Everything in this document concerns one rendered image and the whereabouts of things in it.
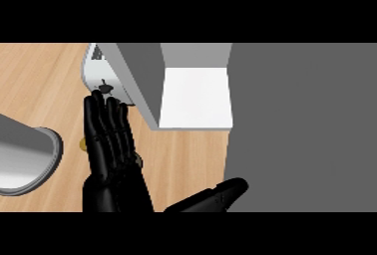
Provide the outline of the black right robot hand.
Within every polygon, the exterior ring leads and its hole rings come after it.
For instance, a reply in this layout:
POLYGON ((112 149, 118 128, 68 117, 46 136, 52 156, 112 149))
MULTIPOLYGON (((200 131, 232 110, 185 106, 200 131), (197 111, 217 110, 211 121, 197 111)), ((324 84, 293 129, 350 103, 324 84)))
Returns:
POLYGON ((173 204, 166 212, 226 212, 247 189, 247 181, 232 178, 173 204))

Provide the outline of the white appliance with black knob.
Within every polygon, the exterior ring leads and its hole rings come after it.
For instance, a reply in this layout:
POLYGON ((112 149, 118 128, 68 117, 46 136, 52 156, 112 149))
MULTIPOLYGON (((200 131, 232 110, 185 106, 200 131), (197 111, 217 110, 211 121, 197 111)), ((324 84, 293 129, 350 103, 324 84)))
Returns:
POLYGON ((86 49, 81 63, 81 80, 89 91, 99 90, 105 99, 114 97, 120 103, 129 106, 135 104, 127 86, 115 74, 96 43, 90 43, 86 49))

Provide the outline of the grey open cabinet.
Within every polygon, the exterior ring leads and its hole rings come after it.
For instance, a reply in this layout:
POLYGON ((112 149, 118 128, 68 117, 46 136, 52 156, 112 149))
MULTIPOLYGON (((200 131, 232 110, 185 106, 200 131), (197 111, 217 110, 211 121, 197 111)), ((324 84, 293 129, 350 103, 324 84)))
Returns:
POLYGON ((152 130, 229 130, 228 43, 102 43, 152 130))

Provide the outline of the dark grey cabinet door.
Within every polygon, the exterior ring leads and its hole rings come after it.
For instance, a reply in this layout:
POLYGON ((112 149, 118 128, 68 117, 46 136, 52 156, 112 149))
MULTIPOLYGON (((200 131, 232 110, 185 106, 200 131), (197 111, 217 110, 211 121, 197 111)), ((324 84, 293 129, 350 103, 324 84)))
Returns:
POLYGON ((225 175, 245 211, 377 211, 377 44, 237 44, 225 175))

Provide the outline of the grey round metal container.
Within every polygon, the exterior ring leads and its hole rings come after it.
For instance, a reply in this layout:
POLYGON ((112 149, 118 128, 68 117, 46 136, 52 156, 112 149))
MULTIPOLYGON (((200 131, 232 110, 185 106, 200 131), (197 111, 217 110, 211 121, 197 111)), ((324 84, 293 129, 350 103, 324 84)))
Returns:
POLYGON ((0 195, 19 196, 52 176, 64 155, 61 135, 0 114, 0 195))

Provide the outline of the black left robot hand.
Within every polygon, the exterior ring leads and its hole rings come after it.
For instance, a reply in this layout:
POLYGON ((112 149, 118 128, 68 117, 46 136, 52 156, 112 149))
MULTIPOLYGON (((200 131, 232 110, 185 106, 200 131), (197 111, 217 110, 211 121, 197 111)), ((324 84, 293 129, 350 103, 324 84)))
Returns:
POLYGON ((90 175, 83 186, 84 212, 152 213, 137 163, 129 106, 99 90, 84 97, 84 138, 90 175))

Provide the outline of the yellowish wine bottle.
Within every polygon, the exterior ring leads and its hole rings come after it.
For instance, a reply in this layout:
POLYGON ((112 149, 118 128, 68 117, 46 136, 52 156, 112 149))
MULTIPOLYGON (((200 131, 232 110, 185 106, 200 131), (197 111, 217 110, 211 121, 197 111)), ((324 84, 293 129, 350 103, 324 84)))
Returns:
MULTIPOLYGON (((80 140, 80 149, 81 149, 81 151, 87 151, 86 138, 84 137, 80 140)), ((135 152, 135 156, 136 156, 136 164, 139 165, 140 168, 143 168, 143 160, 142 160, 142 157, 139 156, 139 154, 136 152, 135 152)))

